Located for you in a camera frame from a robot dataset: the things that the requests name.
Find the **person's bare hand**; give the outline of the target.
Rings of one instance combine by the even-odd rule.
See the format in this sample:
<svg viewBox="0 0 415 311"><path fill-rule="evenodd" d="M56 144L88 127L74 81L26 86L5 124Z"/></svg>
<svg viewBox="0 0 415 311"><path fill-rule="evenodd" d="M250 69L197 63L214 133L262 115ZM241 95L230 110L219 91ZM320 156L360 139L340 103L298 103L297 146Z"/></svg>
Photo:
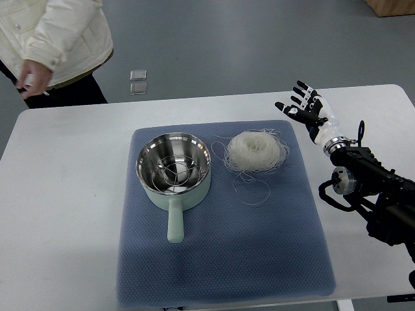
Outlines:
<svg viewBox="0 0 415 311"><path fill-rule="evenodd" d="M42 95L51 81L53 72L42 63L24 60L16 87L22 89L21 97L25 100Z"/></svg>

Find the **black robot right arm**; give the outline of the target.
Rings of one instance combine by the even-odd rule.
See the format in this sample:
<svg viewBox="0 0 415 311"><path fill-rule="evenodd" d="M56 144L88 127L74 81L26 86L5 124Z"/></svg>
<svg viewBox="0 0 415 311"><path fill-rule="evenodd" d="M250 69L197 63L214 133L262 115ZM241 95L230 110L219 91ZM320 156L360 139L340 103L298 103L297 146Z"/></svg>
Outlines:
<svg viewBox="0 0 415 311"><path fill-rule="evenodd" d="M319 188L319 197L344 212L358 212L368 235L389 246L403 244L414 259L414 181L387 170L362 145L364 121L356 141L330 140L324 151L335 169Z"/></svg>

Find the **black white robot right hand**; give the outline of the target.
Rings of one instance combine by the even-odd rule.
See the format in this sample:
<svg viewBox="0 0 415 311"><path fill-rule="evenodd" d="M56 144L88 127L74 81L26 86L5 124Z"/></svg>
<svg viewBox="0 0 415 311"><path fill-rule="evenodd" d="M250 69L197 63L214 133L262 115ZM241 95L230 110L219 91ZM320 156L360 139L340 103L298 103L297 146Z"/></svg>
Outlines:
<svg viewBox="0 0 415 311"><path fill-rule="evenodd" d="M291 105L276 102L275 107L290 119L303 124L314 144L323 146L334 137L341 136L338 120L328 104L317 90L298 80L295 92L291 96Z"/></svg>

